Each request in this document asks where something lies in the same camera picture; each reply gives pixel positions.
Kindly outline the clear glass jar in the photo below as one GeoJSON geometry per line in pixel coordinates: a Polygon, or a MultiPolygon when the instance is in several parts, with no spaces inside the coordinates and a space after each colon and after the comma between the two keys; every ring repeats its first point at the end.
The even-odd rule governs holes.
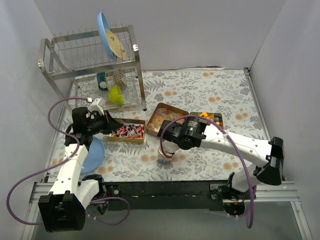
{"type": "Polygon", "coordinates": [[[164,150],[164,152],[162,152],[161,148],[158,148],[158,158],[157,158],[157,162],[159,164],[162,165],[171,165],[173,163],[173,155],[174,153],[170,153],[166,150],[164,150]]]}

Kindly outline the tin of lollipops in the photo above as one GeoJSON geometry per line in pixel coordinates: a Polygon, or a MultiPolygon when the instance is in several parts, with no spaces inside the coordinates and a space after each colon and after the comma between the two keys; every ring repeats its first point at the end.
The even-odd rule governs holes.
{"type": "Polygon", "coordinates": [[[110,141],[142,144],[145,141],[146,121],[131,118],[116,118],[122,124],[116,132],[107,137],[110,141]]]}

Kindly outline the tin of pastel gummies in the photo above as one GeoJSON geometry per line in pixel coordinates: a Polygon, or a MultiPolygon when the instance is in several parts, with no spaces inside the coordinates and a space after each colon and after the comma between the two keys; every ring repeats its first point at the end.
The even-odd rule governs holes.
{"type": "Polygon", "coordinates": [[[158,132],[164,120],[173,121],[179,117],[188,115],[183,109],[160,102],[153,111],[147,125],[146,133],[152,137],[158,137],[158,132]]]}

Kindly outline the tin of star candies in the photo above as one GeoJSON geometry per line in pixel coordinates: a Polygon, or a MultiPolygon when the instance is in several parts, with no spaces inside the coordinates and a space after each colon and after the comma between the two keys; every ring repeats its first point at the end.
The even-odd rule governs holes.
{"type": "Polygon", "coordinates": [[[212,112],[190,112],[191,115],[196,115],[200,117],[205,117],[207,119],[211,119],[214,123],[219,125],[222,129],[224,129],[223,124],[223,116],[221,113],[212,113],[212,112]]]}

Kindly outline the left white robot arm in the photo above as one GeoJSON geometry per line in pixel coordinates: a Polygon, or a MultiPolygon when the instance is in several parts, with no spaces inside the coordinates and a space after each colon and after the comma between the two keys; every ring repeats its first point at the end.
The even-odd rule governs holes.
{"type": "Polygon", "coordinates": [[[80,173],[87,157],[93,136],[108,135],[122,127],[107,110],[88,110],[77,107],[72,110],[72,121],[67,129],[64,152],[67,162],[47,195],[39,198],[38,206],[47,232],[79,231],[85,224],[86,208],[92,199],[106,196],[103,178],[94,174],[79,183],[80,173]]]}

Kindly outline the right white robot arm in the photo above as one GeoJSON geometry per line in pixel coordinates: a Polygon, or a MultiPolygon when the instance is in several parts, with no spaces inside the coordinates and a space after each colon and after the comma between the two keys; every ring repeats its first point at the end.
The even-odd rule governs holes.
{"type": "Polygon", "coordinates": [[[177,150],[195,147],[241,156],[251,164],[230,175],[226,192],[232,199],[260,183],[271,186],[282,183],[285,158],[282,138],[260,140],[226,132],[213,121],[196,115],[186,115],[183,119],[184,123],[164,120],[158,131],[159,151],[165,158],[172,157],[177,150]]]}

